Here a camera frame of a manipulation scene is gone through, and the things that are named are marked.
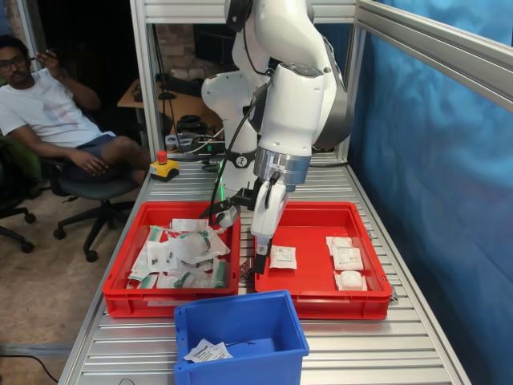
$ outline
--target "white t-shirt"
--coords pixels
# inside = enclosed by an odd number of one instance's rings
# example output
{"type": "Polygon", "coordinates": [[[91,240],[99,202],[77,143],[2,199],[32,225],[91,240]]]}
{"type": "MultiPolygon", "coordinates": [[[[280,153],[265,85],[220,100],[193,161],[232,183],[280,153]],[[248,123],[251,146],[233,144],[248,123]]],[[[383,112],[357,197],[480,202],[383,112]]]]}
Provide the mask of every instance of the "white t-shirt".
{"type": "Polygon", "coordinates": [[[0,128],[4,136],[26,124],[41,140],[60,147],[77,147],[103,135],[76,106],[71,91],[47,69],[32,77],[35,85],[27,90],[0,87],[0,128]]]}

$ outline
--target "black office chair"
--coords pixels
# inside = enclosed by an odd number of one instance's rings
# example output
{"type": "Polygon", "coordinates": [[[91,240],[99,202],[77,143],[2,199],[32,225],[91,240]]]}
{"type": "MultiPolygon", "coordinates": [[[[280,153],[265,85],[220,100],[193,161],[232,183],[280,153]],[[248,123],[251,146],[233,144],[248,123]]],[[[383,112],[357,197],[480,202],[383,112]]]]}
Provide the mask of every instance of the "black office chair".
{"type": "Polygon", "coordinates": [[[84,213],[74,215],[57,224],[57,229],[54,231],[54,237],[63,239],[66,237],[64,226],[72,225],[89,219],[96,219],[93,224],[91,232],[87,236],[86,242],[83,245],[83,252],[86,254],[88,262],[94,262],[98,259],[98,254],[94,250],[90,250],[91,245],[95,241],[102,229],[103,225],[107,223],[109,229],[114,228],[114,219],[122,221],[123,223],[128,220],[128,215],[122,213],[124,210],[129,210],[134,206],[134,201],[111,203],[110,199],[121,197],[123,194],[137,188],[137,183],[123,177],[109,180],[108,182],[84,184],[78,183],[65,178],[61,173],[61,168],[66,163],[65,160],[60,159],[42,159],[43,164],[46,166],[46,172],[50,177],[50,189],[53,194],[59,197],[74,196],[84,198],[92,201],[99,201],[100,205],[96,209],[87,210],[84,213]]]}
{"type": "MultiPolygon", "coordinates": [[[[3,166],[0,164],[0,190],[2,189],[2,186],[4,185],[4,172],[3,172],[3,166]]],[[[35,222],[35,215],[29,213],[29,210],[27,210],[25,207],[16,207],[22,199],[16,200],[16,201],[9,201],[9,202],[0,202],[0,219],[12,217],[14,215],[24,214],[25,215],[25,222],[26,223],[34,223],[35,222]]],[[[0,235],[3,235],[4,237],[8,237],[10,239],[14,239],[15,241],[18,241],[22,245],[22,251],[24,253],[30,253],[34,249],[34,245],[32,245],[30,242],[28,242],[22,235],[15,233],[12,230],[6,229],[3,226],[0,226],[0,235]]]]}

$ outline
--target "blue plastic bin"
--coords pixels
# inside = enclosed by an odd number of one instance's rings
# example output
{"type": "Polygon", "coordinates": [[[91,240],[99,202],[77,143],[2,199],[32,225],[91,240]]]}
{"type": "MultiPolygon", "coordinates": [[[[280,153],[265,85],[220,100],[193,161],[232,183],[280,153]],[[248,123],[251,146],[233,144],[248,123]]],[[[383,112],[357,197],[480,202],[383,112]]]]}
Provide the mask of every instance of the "blue plastic bin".
{"type": "Polygon", "coordinates": [[[176,385],[298,385],[309,348],[286,290],[191,302],[175,309],[176,385]],[[184,359],[201,339],[232,359],[184,359]]]}

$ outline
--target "wooden desk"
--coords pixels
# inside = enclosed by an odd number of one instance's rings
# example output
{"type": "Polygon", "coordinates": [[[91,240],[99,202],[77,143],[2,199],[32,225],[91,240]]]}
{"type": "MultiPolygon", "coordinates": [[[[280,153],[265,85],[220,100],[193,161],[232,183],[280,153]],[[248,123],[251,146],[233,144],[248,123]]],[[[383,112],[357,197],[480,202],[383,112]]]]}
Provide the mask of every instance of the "wooden desk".
{"type": "MultiPolygon", "coordinates": [[[[132,108],[141,108],[144,109],[144,104],[142,102],[136,102],[134,100],[133,91],[135,87],[140,84],[140,81],[137,79],[132,83],[128,91],[125,92],[125,95],[119,100],[118,107],[132,107],[132,108]]],[[[171,108],[169,107],[169,102],[167,100],[159,100],[158,95],[162,93],[160,89],[160,82],[156,82],[156,90],[157,90],[157,104],[159,105],[160,113],[164,112],[164,103],[166,103],[166,116],[172,117],[171,108]]],[[[173,111],[175,112],[175,121],[178,122],[182,116],[185,115],[196,115],[201,116],[201,121],[205,122],[209,127],[214,127],[215,131],[218,132],[223,127],[223,122],[217,116],[217,114],[208,108],[204,101],[201,98],[196,98],[195,96],[180,94],[178,92],[172,91],[172,94],[176,95],[176,98],[171,100],[173,105],[173,111]]]]}

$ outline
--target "red tray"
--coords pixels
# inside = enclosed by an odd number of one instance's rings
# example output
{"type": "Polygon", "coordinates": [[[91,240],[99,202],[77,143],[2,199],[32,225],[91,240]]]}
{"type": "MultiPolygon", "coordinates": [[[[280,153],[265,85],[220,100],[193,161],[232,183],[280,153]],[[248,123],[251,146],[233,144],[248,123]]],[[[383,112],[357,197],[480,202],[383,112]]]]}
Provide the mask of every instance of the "red tray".
{"type": "Polygon", "coordinates": [[[268,259],[265,274],[255,277],[257,292],[288,290],[299,318],[386,317],[392,288],[354,204],[290,202],[273,244],[296,248],[297,269],[270,269],[268,259]],[[351,237],[360,248],[368,291],[338,290],[326,237],[351,237]]]}
{"type": "Polygon", "coordinates": [[[240,221],[220,237],[231,253],[230,278],[224,289],[127,289],[131,268],[143,248],[150,225],[169,227],[173,218],[198,218],[210,202],[148,202],[140,206],[111,272],[103,296],[112,317],[172,317],[179,305],[197,299],[236,295],[239,290],[240,221]]]}

